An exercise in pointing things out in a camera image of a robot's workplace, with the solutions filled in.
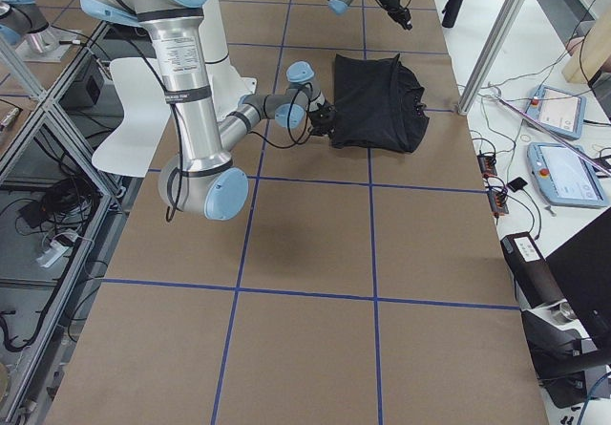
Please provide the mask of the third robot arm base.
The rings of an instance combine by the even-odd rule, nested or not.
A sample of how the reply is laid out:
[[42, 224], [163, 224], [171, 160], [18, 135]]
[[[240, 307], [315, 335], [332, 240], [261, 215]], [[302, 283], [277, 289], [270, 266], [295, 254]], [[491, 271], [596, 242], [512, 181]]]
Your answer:
[[1, 0], [1, 35], [28, 62], [59, 63], [68, 50], [35, 0]]

